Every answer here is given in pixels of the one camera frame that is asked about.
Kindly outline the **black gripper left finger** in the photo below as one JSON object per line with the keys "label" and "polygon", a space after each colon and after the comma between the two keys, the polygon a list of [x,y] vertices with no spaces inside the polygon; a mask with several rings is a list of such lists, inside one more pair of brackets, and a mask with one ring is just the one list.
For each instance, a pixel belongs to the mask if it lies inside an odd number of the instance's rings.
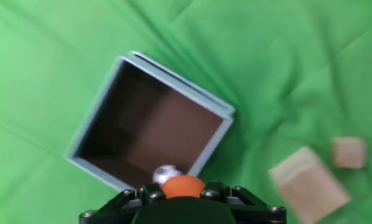
{"label": "black gripper left finger", "polygon": [[97,210],[79,215],[79,224],[131,224],[144,205],[165,200],[165,193],[157,183],[132,190],[126,189]]}

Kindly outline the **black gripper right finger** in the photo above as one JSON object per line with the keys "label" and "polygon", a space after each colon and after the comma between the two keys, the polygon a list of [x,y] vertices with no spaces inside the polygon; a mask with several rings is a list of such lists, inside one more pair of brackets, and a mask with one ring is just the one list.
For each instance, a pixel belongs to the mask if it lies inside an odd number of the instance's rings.
{"label": "black gripper right finger", "polygon": [[229,187],[222,182],[209,182],[200,198],[224,205],[236,223],[287,223],[284,207],[270,206],[241,186]]}

